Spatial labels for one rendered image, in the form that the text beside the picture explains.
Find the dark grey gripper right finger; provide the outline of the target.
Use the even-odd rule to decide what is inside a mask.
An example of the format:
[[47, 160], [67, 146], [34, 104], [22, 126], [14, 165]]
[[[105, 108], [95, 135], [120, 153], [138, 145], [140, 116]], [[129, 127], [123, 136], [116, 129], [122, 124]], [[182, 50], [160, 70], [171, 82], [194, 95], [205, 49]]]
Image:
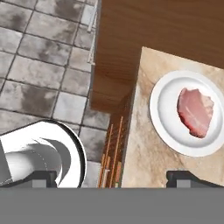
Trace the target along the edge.
[[189, 171], [168, 171], [166, 179], [167, 188], [222, 188], [222, 185], [200, 179]]

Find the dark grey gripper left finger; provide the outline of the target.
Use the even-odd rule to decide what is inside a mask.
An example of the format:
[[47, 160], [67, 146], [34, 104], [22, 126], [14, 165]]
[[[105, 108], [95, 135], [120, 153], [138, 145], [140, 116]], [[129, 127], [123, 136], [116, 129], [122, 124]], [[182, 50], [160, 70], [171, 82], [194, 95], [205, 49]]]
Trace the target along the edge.
[[34, 171], [24, 179], [1, 185], [1, 188], [56, 188], [56, 171]]

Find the white round plate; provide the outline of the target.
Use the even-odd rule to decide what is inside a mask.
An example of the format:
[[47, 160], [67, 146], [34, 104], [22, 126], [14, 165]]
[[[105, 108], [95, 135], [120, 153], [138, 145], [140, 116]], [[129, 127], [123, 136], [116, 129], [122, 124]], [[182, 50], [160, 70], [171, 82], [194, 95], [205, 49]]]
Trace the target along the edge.
[[[177, 103], [183, 88], [198, 89], [214, 103], [213, 117], [204, 138], [190, 135], [189, 129], [179, 118]], [[184, 70], [165, 74], [151, 91], [149, 111], [158, 135], [180, 154], [205, 157], [224, 146], [224, 94], [200, 73]]]

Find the raw red steak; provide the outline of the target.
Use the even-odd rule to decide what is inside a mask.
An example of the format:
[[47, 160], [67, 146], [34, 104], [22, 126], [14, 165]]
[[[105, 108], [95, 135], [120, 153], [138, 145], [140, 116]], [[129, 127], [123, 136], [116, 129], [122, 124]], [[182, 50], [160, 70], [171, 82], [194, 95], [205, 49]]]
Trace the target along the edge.
[[207, 135], [214, 114], [214, 102], [197, 88], [183, 88], [178, 96], [177, 112], [181, 122], [189, 129], [189, 134], [204, 138]]

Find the wooden cupboard under counter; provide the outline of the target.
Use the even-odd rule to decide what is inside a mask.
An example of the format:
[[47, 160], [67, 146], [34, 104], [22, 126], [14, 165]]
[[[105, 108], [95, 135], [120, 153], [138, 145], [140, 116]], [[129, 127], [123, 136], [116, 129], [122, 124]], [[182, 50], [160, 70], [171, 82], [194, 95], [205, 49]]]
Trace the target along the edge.
[[101, 157], [101, 169], [98, 179], [99, 188], [117, 188], [123, 166], [123, 153], [129, 134], [130, 114], [134, 89], [122, 98], [116, 110], [111, 114], [106, 141]]

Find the white round black-rimmed object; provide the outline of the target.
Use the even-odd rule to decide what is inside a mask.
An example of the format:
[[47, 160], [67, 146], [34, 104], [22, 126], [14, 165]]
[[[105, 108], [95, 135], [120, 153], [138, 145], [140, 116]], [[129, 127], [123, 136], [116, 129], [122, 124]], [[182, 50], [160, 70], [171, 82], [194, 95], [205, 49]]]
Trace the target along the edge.
[[56, 171], [56, 188], [81, 187], [86, 153], [65, 124], [40, 120], [0, 135], [0, 188], [36, 171]]

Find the tall brown wooden cabinet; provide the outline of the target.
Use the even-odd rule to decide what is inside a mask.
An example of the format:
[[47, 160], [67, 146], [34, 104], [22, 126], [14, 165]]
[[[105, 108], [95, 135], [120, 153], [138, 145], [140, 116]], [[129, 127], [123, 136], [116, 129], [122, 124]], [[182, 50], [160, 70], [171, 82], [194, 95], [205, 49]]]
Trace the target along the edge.
[[144, 46], [224, 68], [224, 0], [99, 0], [92, 109], [116, 109]]

